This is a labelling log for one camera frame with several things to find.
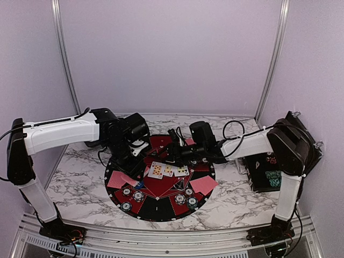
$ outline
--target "vertical metal post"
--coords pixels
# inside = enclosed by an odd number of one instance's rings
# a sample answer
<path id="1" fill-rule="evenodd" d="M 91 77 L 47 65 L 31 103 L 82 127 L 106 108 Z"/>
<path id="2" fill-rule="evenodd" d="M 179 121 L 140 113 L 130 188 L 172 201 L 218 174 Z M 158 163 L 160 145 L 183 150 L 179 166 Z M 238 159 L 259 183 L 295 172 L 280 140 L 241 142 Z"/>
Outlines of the vertical metal post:
<path id="1" fill-rule="evenodd" d="M 278 57 L 281 52 L 282 48 L 282 43 L 283 43 L 283 38 L 284 38 L 284 32 L 285 32 L 285 26 L 286 26 L 286 19 L 288 16 L 288 11 L 289 11 L 289 3 L 290 0 L 282 0 L 282 5 L 281 5 L 281 13 L 279 14 L 279 21 L 278 21 L 278 28 L 277 28 L 277 35 L 276 35 L 276 41 L 275 41 L 275 46 L 274 46 L 274 52 L 271 57 L 271 62 L 268 70 L 268 75 L 265 81 L 264 89 L 262 92 L 262 96 L 260 98 L 256 114 L 255 114 L 255 120 L 259 122 L 259 120 L 262 117 L 262 113 L 266 104 L 266 101 L 268 99 L 271 83 L 273 80 L 273 75 L 275 72 L 276 64 L 278 61 Z"/>
<path id="2" fill-rule="evenodd" d="M 66 46 L 65 46 L 65 39 L 63 37 L 59 0 L 52 0 L 52 8 L 53 8 L 53 16 L 54 16 L 54 22 L 55 22 L 55 27 L 56 27 L 56 34 L 58 36 L 59 49 L 60 49 L 60 54 L 62 58 L 63 69 L 64 69 L 64 74 L 66 75 L 69 93 L 73 102 L 75 112 L 77 114 L 80 114 L 81 109 L 80 109 L 79 102 L 77 100 L 77 96 L 76 96 L 76 92 L 75 92 L 75 88 L 73 84 L 73 79 L 71 77 L 70 67 L 69 67 L 68 58 L 67 58 L 67 51 L 66 51 Z"/>

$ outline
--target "robotic arm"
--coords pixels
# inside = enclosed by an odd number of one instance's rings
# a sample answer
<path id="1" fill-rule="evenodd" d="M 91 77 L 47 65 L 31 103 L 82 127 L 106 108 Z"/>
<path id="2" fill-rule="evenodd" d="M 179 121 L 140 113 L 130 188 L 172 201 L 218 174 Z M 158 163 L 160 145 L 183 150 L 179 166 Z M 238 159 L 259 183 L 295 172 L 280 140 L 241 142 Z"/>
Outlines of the robotic arm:
<path id="1" fill-rule="evenodd" d="M 301 194 L 303 178 L 321 157 L 321 151 L 315 148 L 315 141 L 300 120 L 289 112 L 285 119 L 280 119 L 271 127 L 232 140 L 216 141 L 210 125 L 204 121 L 191 124 L 190 131 L 195 144 L 181 146 L 175 131 L 169 130 L 173 142 L 151 155 L 179 166 L 205 159 L 225 163 L 258 153 L 275 153 L 283 171 L 278 206 L 271 226 L 250 230 L 248 240 L 252 245 L 260 245 L 284 239 L 291 230 L 290 220 Z M 8 179 L 36 210 L 43 223 L 41 234 L 65 238 L 66 235 L 71 236 L 75 229 L 82 232 L 84 229 L 62 222 L 57 207 L 35 176 L 31 155 L 84 141 L 89 146 L 109 147 L 112 164 L 139 180 L 144 177 L 146 165 L 138 153 L 148 146 L 148 140 L 149 128 L 138 113 L 117 118 L 109 109 L 95 109 L 86 110 L 76 117 L 42 123 L 23 123 L 21 118 L 16 119 L 8 145 Z"/>

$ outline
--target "white wall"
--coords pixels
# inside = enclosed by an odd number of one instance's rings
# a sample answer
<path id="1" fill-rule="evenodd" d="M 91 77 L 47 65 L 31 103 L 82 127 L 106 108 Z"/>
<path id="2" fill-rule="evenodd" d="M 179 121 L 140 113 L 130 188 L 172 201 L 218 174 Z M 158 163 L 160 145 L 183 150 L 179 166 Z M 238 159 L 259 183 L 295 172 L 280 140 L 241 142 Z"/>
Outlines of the white wall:
<path id="1" fill-rule="evenodd" d="M 281 1 L 60 1 L 81 108 L 254 116 Z"/>
<path id="2" fill-rule="evenodd" d="M 42 121 L 73 115 L 48 0 L 0 1 L 0 134 L 15 118 Z M 6 146 L 0 142 L 0 174 L 6 176 Z M 42 183 L 61 153 L 50 149 L 34 157 Z M 23 211 L 19 190 L 0 181 L 0 256 L 8 257 Z"/>
<path id="3" fill-rule="evenodd" d="M 291 1 L 282 54 L 262 124 L 300 111 L 324 158 L 309 174 L 300 201 L 325 257 L 343 257 L 344 2 Z"/>

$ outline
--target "marble tabletop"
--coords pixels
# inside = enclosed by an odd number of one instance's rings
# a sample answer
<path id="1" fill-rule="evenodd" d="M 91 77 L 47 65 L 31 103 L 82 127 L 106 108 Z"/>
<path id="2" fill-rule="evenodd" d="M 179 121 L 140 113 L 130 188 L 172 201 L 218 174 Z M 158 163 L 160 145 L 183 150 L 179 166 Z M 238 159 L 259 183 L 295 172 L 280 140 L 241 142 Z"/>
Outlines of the marble tabletop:
<path id="1" fill-rule="evenodd" d="M 258 129 L 254 119 L 216 116 L 143 115 L 151 134 L 167 134 L 167 129 L 181 127 L 190 137 L 189 125 L 209 122 L 216 138 L 222 139 L 222 128 L 229 120 L 240 120 L 246 132 Z M 241 133 L 231 124 L 227 136 Z M 215 164 L 218 186 L 210 199 L 191 215 L 169 222 L 149 222 L 133 218 L 110 200 L 104 186 L 104 167 L 97 152 L 85 144 L 69 145 L 48 186 L 47 193 L 65 219 L 102 226 L 146 230 L 216 230 L 269 223 L 274 214 L 278 192 L 253 193 L 248 178 L 240 175 L 234 162 Z M 102 154 L 107 162 L 109 153 Z"/>

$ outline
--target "white playing card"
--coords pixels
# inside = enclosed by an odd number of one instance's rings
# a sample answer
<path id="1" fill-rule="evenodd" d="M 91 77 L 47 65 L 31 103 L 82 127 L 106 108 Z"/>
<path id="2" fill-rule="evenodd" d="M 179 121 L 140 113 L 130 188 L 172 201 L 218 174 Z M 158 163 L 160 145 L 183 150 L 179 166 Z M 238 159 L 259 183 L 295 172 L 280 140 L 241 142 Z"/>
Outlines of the white playing card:
<path id="1" fill-rule="evenodd" d="M 177 167 L 175 167 L 175 166 L 166 165 L 164 171 L 162 172 L 162 174 L 164 176 L 173 177 L 173 172 L 174 172 L 174 169 L 176 169 L 176 168 Z"/>
<path id="2" fill-rule="evenodd" d="M 165 170 L 165 164 L 159 162 L 152 162 L 150 170 L 148 172 L 148 177 L 162 179 L 163 174 L 162 172 Z"/>
<path id="3" fill-rule="evenodd" d="M 188 176 L 188 175 L 190 175 L 188 166 L 177 168 L 177 170 L 174 171 L 174 176 Z"/>

